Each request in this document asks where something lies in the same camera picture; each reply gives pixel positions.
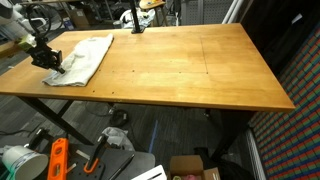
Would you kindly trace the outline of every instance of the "wall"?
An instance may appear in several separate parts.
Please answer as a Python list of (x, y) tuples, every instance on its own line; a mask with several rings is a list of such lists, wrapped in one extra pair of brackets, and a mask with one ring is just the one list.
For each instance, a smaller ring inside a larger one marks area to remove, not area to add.
[(278, 78), (295, 111), (251, 121), (269, 179), (320, 178), (320, 23)]

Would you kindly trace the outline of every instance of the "crumpled towel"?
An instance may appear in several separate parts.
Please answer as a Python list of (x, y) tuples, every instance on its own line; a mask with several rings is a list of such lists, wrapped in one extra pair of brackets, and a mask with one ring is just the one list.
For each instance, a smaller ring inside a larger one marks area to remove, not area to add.
[(64, 74), (52, 71), (42, 82), (50, 86), (86, 86), (113, 41), (113, 35), (80, 41), (62, 61)]

